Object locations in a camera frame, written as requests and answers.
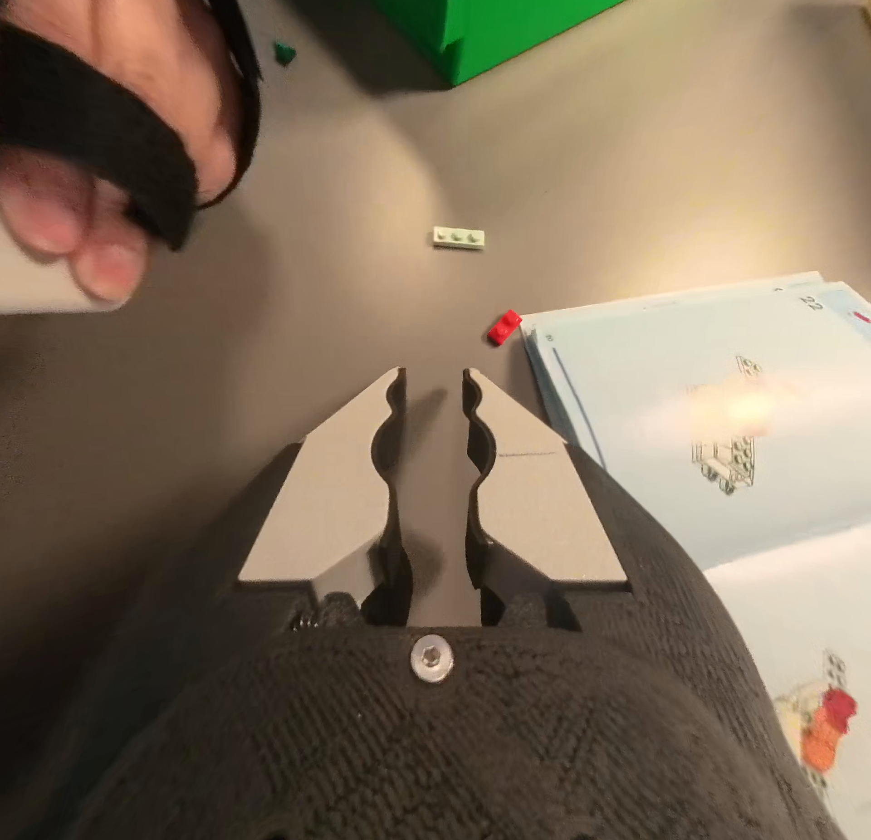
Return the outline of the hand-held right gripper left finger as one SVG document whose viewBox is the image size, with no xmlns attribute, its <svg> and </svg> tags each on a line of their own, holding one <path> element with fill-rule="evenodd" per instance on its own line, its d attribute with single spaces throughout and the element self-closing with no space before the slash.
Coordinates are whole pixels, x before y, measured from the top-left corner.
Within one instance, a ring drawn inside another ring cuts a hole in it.
<svg viewBox="0 0 871 840">
<path fill-rule="evenodd" d="M 296 586 L 318 606 L 349 595 L 376 626 L 405 626 L 414 592 L 395 483 L 407 372 L 385 372 L 312 430 L 260 527 L 237 581 Z"/>
</svg>

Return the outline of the open light blue instruction booklet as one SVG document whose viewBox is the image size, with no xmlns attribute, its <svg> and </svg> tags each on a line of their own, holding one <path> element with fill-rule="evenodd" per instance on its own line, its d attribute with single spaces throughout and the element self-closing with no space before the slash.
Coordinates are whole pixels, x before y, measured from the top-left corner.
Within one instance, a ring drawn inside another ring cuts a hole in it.
<svg viewBox="0 0 871 840">
<path fill-rule="evenodd" d="M 550 422 L 659 521 L 869 838 L 870 306 L 817 272 L 528 315 Z"/>
</svg>

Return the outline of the person's left hand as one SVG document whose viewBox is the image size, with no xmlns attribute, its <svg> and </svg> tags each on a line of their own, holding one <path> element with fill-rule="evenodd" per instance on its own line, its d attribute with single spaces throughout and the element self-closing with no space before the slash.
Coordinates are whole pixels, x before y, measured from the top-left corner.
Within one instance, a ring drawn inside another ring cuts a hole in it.
<svg viewBox="0 0 871 840">
<path fill-rule="evenodd" d="M 4 18 L 126 87 L 180 136 L 200 204 L 234 180 L 242 103 L 231 55 L 203 0 L 7 0 Z M 125 302 L 147 272 L 151 238 L 128 197 L 76 163 L 2 149 L 2 218 L 33 256 L 63 259 L 89 297 Z"/>
</svg>

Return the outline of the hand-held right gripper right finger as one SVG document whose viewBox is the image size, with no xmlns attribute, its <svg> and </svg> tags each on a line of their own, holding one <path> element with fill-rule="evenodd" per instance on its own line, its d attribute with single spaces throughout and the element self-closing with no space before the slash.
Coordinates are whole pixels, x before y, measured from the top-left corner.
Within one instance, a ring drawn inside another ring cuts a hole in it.
<svg viewBox="0 0 871 840">
<path fill-rule="evenodd" d="M 574 595 L 629 594 L 629 581 L 578 474 L 572 448 L 479 370 L 463 372 L 470 491 L 466 567 L 483 626 L 523 596 L 545 623 L 577 626 Z"/>
</svg>

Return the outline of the green plastic bin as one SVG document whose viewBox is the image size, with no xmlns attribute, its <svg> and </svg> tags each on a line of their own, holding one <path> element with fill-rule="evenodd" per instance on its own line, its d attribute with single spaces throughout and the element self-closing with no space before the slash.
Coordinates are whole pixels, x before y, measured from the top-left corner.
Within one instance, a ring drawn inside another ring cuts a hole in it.
<svg viewBox="0 0 871 840">
<path fill-rule="evenodd" d="M 626 0 L 372 0 L 452 87 Z"/>
</svg>

